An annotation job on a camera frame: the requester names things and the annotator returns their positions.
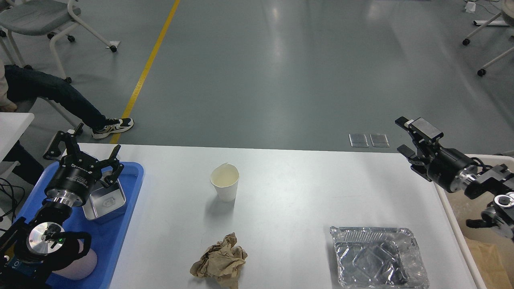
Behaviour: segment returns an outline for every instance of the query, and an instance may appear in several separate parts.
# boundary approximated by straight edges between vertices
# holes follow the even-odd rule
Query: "white tabletop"
[[[32,113],[0,112],[0,161],[34,120]]]
[[[80,144],[107,158],[111,144]],[[475,288],[432,183],[400,154],[122,145],[145,177],[111,282],[115,288],[219,288],[189,274],[208,246],[235,232],[248,253],[240,288],[340,288],[329,227],[406,227],[430,289]],[[241,178],[235,204],[211,171]]]

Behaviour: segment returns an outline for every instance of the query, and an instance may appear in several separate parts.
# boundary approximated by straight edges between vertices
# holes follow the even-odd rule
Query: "yellow floor line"
[[[141,76],[139,77],[139,80],[137,81],[136,88],[134,88],[134,91],[132,92],[132,96],[130,97],[130,100],[128,100],[128,104],[125,107],[125,111],[121,115],[122,118],[129,117],[130,112],[134,108],[134,104],[136,103],[137,97],[139,96],[139,92],[141,91],[141,88],[143,87],[144,81],[146,80],[146,77],[148,75],[148,72],[150,71],[150,68],[152,68],[152,64],[154,63],[155,56],[157,55],[157,52],[159,51],[162,40],[164,39],[164,36],[166,35],[166,31],[168,30],[168,27],[170,26],[171,20],[173,19],[173,15],[175,15],[175,11],[177,10],[179,3],[180,3],[180,0],[175,0],[175,3],[173,4],[173,7],[171,8],[170,14],[168,15],[168,18],[166,19],[166,22],[164,23],[164,25],[161,29],[159,38],[157,38],[157,41],[155,42],[154,49],[152,49],[152,53],[150,53],[150,57],[148,57],[148,61],[146,62],[146,65],[144,66],[143,72],[141,73]],[[110,143],[118,143],[119,139],[120,139],[120,134],[114,134],[113,137],[111,138]]]

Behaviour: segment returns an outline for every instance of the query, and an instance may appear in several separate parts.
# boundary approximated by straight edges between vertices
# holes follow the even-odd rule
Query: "white paper cup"
[[[230,202],[235,199],[238,181],[239,172],[235,166],[229,163],[217,167],[211,173],[211,183],[223,202]]]

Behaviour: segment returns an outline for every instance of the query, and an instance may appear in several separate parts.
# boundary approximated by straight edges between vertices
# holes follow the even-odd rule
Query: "gray floor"
[[[107,116],[124,111],[173,2],[79,3],[85,21],[121,40],[119,52],[83,28],[72,33],[75,43],[60,40],[58,52],[74,87]],[[497,11],[498,3],[479,3]],[[132,111],[136,125],[119,143],[395,152],[410,139],[394,120],[422,116],[445,132],[444,146],[512,150],[514,54],[483,78],[476,71],[514,45],[514,31],[488,27],[465,47],[472,21],[491,14],[463,7],[462,0],[183,0]],[[27,63],[58,74],[45,37],[16,39]],[[39,157],[70,127],[43,101],[32,112],[21,141]],[[385,133],[391,147],[352,148],[349,133]]]

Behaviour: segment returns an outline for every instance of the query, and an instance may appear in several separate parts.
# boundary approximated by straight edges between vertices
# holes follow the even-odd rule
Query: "black and white sneaker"
[[[126,132],[134,126],[134,120],[132,118],[108,118],[106,119],[107,125],[101,130],[93,130],[94,139],[102,139],[109,136],[109,134],[117,134]]]

